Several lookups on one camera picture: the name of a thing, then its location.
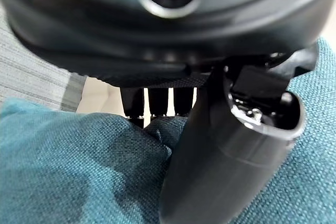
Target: woven fabric texture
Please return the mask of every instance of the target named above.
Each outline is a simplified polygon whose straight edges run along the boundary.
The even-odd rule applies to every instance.
[[[306,131],[234,224],[336,223],[336,58],[324,40],[319,46],[316,71],[290,84],[306,105]],[[141,130],[116,115],[8,100],[0,223],[159,223],[160,188],[184,123],[166,118]]]
[[[86,77],[59,69],[25,49],[8,27],[0,3],[0,106],[9,97],[76,111]]]

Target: black plastic housing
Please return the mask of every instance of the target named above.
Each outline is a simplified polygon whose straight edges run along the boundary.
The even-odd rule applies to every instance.
[[[333,2],[254,0],[165,20],[97,0],[2,1],[12,29],[34,53],[70,71],[127,87],[130,82],[118,80],[137,79],[134,87],[166,83],[207,72],[227,57],[309,47]]]
[[[199,90],[173,151],[161,191],[161,224],[229,222],[265,186],[303,131],[305,113],[297,98],[288,111],[289,130],[260,132],[241,122],[222,80],[211,76]]]

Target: floor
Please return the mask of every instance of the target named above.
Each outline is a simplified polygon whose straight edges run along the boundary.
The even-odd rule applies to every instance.
[[[322,36],[327,39],[336,51],[336,1]],[[169,90],[168,115],[174,115],[173,90]],[[105,112],[124,115],[119,88],[108,85],[94,78],[87,78],[82,101],[78,106],[78,113]],[[145,90],[145,125],[150,121],[148,95]]]

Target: gray striped upholstery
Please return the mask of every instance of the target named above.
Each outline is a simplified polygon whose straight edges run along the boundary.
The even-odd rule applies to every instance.
[[[0,5],[0,106],[6,98],[17,97],[51,109],[76,111],[85,79],[26,50],[8,28]]]

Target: teal cushion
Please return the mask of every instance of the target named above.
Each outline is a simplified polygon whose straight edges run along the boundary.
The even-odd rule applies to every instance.
[[[232,223],[336,223],[336,58],[324,40],[319,46],[316,71],[290,84],[306,105],[306,131]],[[159,223],[167,160],[184,123],[166,118],[141,130],[117,115],[8,100],[0,114],[0,223]]]

